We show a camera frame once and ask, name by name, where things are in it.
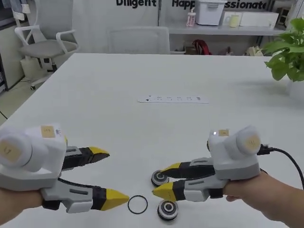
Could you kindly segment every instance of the potted plant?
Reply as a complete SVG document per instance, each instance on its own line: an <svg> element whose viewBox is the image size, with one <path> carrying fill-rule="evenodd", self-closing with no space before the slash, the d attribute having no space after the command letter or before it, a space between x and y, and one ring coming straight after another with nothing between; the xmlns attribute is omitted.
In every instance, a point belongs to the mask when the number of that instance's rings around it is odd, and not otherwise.
<svg viewBox="0 0 304 228"><path fill-rule="evenodd" d="M304 19L293 19L290 24L290 32L280 34L279 40L264 46L266 53L273 54L265 64L276 81L287 75L290 79L289 95L304 101Z"/></svg>

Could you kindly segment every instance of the gray chair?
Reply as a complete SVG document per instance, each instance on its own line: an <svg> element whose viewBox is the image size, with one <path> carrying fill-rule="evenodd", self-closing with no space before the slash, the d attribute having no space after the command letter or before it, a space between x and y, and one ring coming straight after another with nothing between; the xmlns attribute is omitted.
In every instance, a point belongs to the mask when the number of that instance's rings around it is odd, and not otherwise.
<svg viewBox="0 0 304 228"><path fill-rule="evenodd" d="M169 30L166 27L125 27L107 32L109 53L170 54Z"/></svg>
<svg viewBox="0 0 304 228"><path fill-rule="evenodd" d="M54 58L71 54L79 50L73 30L73 0L35 0L37 8L36 22L33 26L19 27L15 33L21 39L23 46L20 52L28 57L51 59L52 71L57 70ZM23 32L29 30L27 37ZM45 40L28 44L33 32L41 32ZM31 84L45 82L49 76Z"/></svg>

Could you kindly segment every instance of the red bag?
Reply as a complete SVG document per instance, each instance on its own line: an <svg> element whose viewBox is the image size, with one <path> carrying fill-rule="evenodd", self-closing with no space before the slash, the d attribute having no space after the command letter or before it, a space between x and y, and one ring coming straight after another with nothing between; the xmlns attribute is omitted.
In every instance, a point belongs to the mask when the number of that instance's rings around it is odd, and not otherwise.
<svg viewBox="0 0 304 228"><path fill-rule="evenodd" d="M209 52L209 48L204 40L196 39L192 43L199 55L208 56L212 55L211 52Z"/></svg>

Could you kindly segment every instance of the power strip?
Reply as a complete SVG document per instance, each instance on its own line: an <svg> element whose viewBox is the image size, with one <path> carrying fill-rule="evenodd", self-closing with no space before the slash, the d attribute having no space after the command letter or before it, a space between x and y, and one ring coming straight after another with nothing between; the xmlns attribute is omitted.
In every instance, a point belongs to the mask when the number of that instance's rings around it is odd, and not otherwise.
<svg viewBox="0 0 304 228"><path fill-rule="evenodd" d="M140 103L197 103L208 104L209 101L202 96L163 96L149 95L138 99Z"/></svg>

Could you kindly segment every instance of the white table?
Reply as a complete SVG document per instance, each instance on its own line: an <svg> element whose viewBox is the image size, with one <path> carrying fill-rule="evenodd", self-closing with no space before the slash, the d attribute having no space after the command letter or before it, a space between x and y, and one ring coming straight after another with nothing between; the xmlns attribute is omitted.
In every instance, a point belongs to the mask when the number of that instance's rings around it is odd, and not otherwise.
<svg viewBox="0 0 304 228"><path fill-rule="evenodd" d="M25 211L4 228L164 228L156 214L153 171L175 162L209 156L211 128L258 128L263 143L290 152L304 167L304 107L272 79L262 57L74 54L19 108L4 126L20 128L60 122L69 145L98 146L111 156L64 172L63 178L100 185L149 207L133 215L127 205L109 211L66 214L42 208ZM143 95L204 95L210 104L142 104ZM300 187L291 162L281 154L260 157L274 177ZM179 202L177 228L282 228L243 202L225 199Z"/></svg>

